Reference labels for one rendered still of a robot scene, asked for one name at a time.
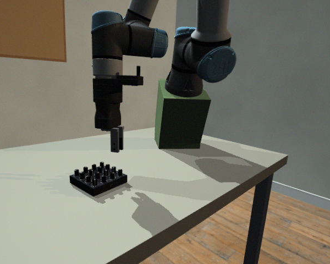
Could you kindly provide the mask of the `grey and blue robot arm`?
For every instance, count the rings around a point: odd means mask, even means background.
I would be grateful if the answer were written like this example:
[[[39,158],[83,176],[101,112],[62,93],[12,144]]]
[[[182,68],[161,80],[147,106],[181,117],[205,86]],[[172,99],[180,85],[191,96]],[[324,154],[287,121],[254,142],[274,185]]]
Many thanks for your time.
[[[123,55],[162,58],[168,35],[149,27],[158,1],[131,0],[124,18],[113,11],[95,12],[92,59],[123,61]],[[202,80],[217,83],[232,72],[237,56],[230,47],[228,9],[229,0],[197,0],[196,27],[177,28],[172,67],[164,86],[169,93],[196,97],[202,93]]]

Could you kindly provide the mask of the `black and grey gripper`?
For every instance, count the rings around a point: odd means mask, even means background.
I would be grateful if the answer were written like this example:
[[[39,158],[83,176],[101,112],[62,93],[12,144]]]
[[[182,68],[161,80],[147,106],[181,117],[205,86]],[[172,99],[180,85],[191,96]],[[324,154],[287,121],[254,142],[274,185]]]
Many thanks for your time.
[[[140,66],[136,75],[123,75],[123,61],[93,59],[93,101],[96,105],[95,128],[111,132],[111,152],[123,150],[123,129],[120,103],[123,102],[123,85],[143,85]],[[117,76],[117,78],[116,78]]]

